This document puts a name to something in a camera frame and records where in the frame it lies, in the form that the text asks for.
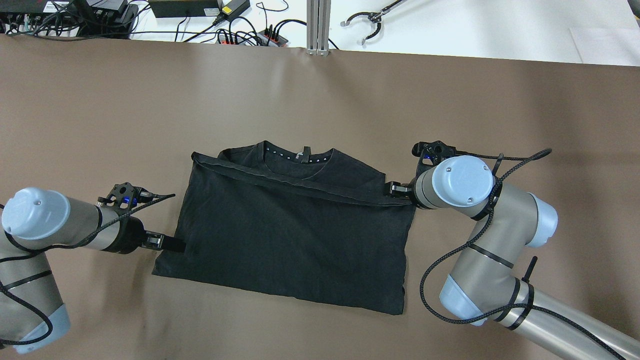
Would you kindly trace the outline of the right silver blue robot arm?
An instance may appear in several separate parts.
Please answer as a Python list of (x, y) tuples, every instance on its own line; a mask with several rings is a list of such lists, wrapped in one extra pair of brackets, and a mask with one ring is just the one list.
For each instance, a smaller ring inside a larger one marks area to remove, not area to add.
[(439, 294), (453, 324), (483, 325), (491, 319), (564, 359), (639, 358), (639, 342), (535, 289), (531, 260), (522, 278), (512, 269), (526, 247), (539, 248), (553, 236), (558, 214), (548, 203), (504, 183), (480, 158), (444, 159), (410, 183), (386, 183), (385, 194), (418, 208), (452, 208), (476, 221)]

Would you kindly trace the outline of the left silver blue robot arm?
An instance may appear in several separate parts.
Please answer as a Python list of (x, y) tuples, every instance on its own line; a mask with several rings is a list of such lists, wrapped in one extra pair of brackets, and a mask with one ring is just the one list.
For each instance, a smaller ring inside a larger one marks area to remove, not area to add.
[(96, 203), (40, 187), (17, 191), (1, 207), (1, 346), (41, 349), (70, 330), (47, 252), (94, 249), (128, 255), (138, 248), (182, 253), (186, 244), (146, 230), (135, 212), (167, 199), (128, 182)]

